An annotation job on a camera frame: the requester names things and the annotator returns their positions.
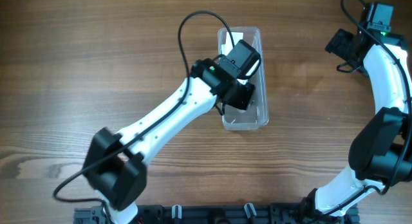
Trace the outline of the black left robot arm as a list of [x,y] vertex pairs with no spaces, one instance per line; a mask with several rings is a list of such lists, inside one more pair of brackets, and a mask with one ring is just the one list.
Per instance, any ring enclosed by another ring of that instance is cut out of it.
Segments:
[[138,214],[135,201],[147,185],[149,164],[187,124],[218,102],[248,108],[255,90],[248,80],[261,63],[261,54],[240,40],[228,55],[196,61],[178,90],[138,122],[115,134],[103,128],[93,136],[83,168],[107,203],[110,223],[129,223]]

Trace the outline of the white green medicine box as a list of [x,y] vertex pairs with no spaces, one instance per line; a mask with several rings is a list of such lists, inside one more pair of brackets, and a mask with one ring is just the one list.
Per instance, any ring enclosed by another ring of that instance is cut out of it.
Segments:
[[232,32],[232,36],[230,36],[230,34],[227,33],[226,43],[221,46],[222,53],[225,55],[228,55],[233,49],[232,41],[234,41],[234,44],[237,44],[239,40],[242,40],[242,39],[243,39],[243,32]]

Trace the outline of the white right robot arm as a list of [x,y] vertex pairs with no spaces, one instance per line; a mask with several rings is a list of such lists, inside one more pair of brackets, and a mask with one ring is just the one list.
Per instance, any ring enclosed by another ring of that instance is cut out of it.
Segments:
[[393,6],[363,3],[357,33],[339,29],[325,50],[371,81],[375,116],[351,144],[348,165],[301,203],[313,221],[344,216],[359,200],[411,181],[411,79],[407,44],[391,32]]

